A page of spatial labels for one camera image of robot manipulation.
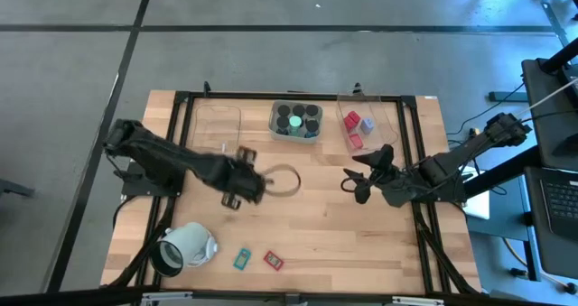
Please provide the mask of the grey floor stand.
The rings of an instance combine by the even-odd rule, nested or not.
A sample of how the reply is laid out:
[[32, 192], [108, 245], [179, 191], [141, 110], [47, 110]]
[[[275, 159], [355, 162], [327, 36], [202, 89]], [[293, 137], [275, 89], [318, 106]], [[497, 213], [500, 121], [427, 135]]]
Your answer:
[[13, 193], [23, 197], [31, 197], [34, 194], [34, 189], [27, 188], [23, 185], [12, 181], [0, 179], [0, 197], [3, 194]]

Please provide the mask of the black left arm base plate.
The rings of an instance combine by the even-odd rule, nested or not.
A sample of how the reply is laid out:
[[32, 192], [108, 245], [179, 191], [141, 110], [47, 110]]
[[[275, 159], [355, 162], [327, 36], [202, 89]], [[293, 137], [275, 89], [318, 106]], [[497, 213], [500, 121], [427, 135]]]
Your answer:
[[136, 162], [130, 162], [123, 179], [121, 194], [125, 196], [180, 196], [184, 173], [174, 173], [168, 184], [157, 184], [145, 176], [145, 170]]

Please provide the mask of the black laptop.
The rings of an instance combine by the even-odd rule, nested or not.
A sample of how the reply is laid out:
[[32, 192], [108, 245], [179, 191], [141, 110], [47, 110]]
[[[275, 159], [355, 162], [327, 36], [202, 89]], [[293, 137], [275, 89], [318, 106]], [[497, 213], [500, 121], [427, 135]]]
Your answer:
[[578, 173], [526, 167], [524, 177], [542, 268], [578, 279]]

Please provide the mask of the grey plastic bin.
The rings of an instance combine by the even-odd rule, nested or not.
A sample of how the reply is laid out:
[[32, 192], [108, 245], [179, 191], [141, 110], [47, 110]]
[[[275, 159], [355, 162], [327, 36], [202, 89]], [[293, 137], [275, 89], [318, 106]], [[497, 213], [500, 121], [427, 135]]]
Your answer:
[[[280, 105], [287, 105], [291, 108], [291, 113], [288, 116], [288, 118], [290, 118], [291, 116], [299, 116], [303, 120], [303, 123], [302, 123], [302, 126], [300, 128], [298, 136], [291, 136], [290, 134], [289, 135], [280, 135], [276, 132], [276, 129], [277, 129], [276, 119], [279, 117], [279, 115], [277, 113], [277, 108]], [[272, 108], [270, 111], [270, 117], [268, 120], [268, 130], [269, 130], [271, 137], [274, 140], [288, 141], [288, 142], [293, 142], [293, 143], [298, 143], [298, 144], [315, 144], [317, 142], [317, 140], [321, 137], [321, 133], [322, 133], [323, 109], [320, 105], [316, 105], [319, 108], [319, 115], [317, 115], [316, 117], [309, 117], [305, 113], [305, 108], [307, 105], [316, 105], [316, 104], [302, 103], [302, 102], [295, 102], [295, 101], [288, 101], [288, 100], [276, 100], [272, 105]], [[315, 119], [320, 124], [319, 134], [313, 138], [305, 138], [304, 137], [304, 135], [306, 133], [305, 122], [309, 119]]]

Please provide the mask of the grey metal rack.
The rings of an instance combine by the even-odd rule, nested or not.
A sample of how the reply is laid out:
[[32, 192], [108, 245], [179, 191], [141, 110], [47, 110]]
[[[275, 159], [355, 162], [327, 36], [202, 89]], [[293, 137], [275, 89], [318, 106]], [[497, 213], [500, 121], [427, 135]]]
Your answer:
[[537, 0], [563, 46], [578, 38], [578, 0]]

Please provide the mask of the black diagonal pole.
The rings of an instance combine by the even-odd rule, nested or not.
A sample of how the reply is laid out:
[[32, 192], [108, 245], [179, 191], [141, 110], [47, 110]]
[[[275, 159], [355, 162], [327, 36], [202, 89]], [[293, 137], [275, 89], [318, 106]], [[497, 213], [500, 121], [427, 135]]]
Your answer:
[[485, 171], [472, 180], [466, 181], [464, 183], [464, 195], [469, 199], [505, 181], [516, 178], [523, 173], [526, 167], [541, 166], [542, 162], [539, 148], [535, 145], [502, 164]]

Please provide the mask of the small teal digital display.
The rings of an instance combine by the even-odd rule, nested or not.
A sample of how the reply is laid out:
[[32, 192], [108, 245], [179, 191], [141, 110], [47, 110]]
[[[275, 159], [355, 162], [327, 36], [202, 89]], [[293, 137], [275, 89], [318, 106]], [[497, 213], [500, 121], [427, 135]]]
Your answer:
[[241, 248], [234, 260], [233, 266], [236, 269], [243, 271], [247, 267], [250, 257], [251, 251], [247, 248]]

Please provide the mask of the black metal table frame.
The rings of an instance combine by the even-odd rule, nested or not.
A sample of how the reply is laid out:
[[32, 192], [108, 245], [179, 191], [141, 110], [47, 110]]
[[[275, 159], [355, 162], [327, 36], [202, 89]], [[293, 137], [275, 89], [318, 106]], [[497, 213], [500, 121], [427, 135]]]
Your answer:
[[[166, 290], [263, 293], [268, 300], [289, 294], [312, 299], [321, 294], [373, 297], [423, 296], [442, 289], [434, 252], [415, 231], [410, 205], [390, 207], [378, 190], [360, 205], [342, 190], [344, 169], [366, 172], [353, 161], [337, 117], [337, 102], [327, 95], [291, 93], [288, 99], [320, 105], [322, 133], [316, 144], [274, 140], [267, 123], [277, 93], [193, 92], [176, 102], [169, 90], [149, 94], [142, 116], [158, 135], [173, 131], [175, 142], [190, 148], [194, 115], [201, 105], [238, 107], [239, 143], [256, 150], [259, 171], [292, 165], [291, 172], [273, 173], [277, 190], [295, 189], [293, 196], [265, 196], [258, 205], [238, 210], [223, 207], [221, 196], [193, 175], [184, 179], [172, 222], [179, 227], [201, 223], [216, 238], [219, 251], [208, 263], [187, 267], [163, 278]], [[233, 266], [241, 248], [251, 251], [247, 267]], [[276, 271], [263, 260], [272, 251], [284, 260]]]

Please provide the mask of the grey desk stand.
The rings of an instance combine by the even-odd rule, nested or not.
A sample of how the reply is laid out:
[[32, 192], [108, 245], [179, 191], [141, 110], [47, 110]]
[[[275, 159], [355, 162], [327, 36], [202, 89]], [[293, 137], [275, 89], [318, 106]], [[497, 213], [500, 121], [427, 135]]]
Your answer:
[[521, 266], [510, 268], [508, 272], [512, 276], [525, 276], [530, 281], [541, 281], [543, 275], [540, 273], [539, 253], [524, 177], [519, 176], [489, 190], [489, 209], [489, 220], [467, 215], [468, 220], [471, 220], [470, 231], [521, 242], [524, 254], [523, 257], [517, 257], [517, 260], [521, 260]]

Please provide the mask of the white cylindrical device black lens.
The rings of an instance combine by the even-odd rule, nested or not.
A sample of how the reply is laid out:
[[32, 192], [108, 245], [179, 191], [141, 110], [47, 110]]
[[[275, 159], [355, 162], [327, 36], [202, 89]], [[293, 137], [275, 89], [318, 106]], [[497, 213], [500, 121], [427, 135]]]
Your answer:
[[219, 251], [215, 237], [202, 224], [188, 223], [168, 228], [165, 236], [153, 245], [150, 262], [164, 277], [174, 277], [185, 267], [199, 267], [209, 262]]

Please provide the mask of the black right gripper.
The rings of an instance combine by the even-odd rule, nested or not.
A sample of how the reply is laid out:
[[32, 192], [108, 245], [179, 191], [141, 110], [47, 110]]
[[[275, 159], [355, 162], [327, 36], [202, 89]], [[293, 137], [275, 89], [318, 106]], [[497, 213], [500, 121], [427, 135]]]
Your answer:
[[[366, 179], [361, 172], [343, 170], [347, 177], [342, 181], [342, 190], [352, 193], [358, 204], [367, 203], [372, 184], [381, 191], [385, 201], [391, 207], [400, 208], [417, 197], [417, 187], [409, 177], [393, 165], [394, 148], [390, 144], [384, 144], [378, 151], [372, 153], [353, 156], [352, 159], [367, 165], [371, 170], [369, 179]], [[353, 189], [346, 187], [349, 181], [355, 184]]]

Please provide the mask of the small red digital display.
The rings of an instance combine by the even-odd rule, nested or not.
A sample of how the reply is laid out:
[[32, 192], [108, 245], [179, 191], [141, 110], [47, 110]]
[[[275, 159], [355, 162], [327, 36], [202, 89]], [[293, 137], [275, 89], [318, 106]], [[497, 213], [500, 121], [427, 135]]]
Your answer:
[[267, 251], [263, 260], [276, 271], [279, 271], [284, 266], [284, 260], [272, 251]]

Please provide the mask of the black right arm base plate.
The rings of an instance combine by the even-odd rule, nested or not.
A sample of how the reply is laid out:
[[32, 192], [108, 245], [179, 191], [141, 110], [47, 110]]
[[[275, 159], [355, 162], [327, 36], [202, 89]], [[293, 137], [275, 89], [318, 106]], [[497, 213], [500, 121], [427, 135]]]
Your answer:
[[445, 174], [413, 170], [404, 184], [411, 200], [418, 202], [458, 202], [463, 200], [462, 171], [459, 169]]

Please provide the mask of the clear plastic bin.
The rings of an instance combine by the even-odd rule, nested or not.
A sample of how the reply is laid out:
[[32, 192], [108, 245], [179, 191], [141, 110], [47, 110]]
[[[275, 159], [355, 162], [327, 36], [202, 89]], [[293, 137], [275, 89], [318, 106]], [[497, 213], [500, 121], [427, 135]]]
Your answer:
[[[379, 96], [368, 96], [361, 92], [346, 92], [337, 96], [337, 117], [340, 122], [340, 129], [343, 135], [345, 145], [351, 156], [372, 153], [378, 151], [384, 144], [393, 145], [398, 140], [398, 132], [392, 126], [392, 122], [387, 114], [387, 107], [395, 108], [395, 104], [386, 102]], [[359, 129], [360, 121], [354, 130], [348, 133], [345, 129], [343, 118], [350, 111], [355, 111], [363, 118], [371, 118], [375, 127], [371, 134], [365, 135]], [[350, 143], [349, 135], [358, 134], [364, 146], [361, 149], [354, 149]]]
[[227, 142], [226, 155], [236, 154], [241, 127], [241, 111], [238, 107], [201, 105], [196, 108], [193, 121], [190, 144], [193, 151], [222, 153], [221, 145]]

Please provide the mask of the white box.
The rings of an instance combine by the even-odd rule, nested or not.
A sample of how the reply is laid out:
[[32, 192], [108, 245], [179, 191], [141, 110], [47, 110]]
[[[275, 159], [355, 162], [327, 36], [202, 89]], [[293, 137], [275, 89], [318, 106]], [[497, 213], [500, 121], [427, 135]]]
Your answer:
[[[478, 176], [478, 172], [474, 167], [466, 166], [462, 177], [464, 181], [470, 181]], [[461, 209], [468, 216], [473, 216], [475, 218], [480, 218], [484, 220], [489, 220], [490, 209], [489, 209], [489, 191], [483, 191], [482, 193], [468, 199], [466, 202], [461, 204]]]

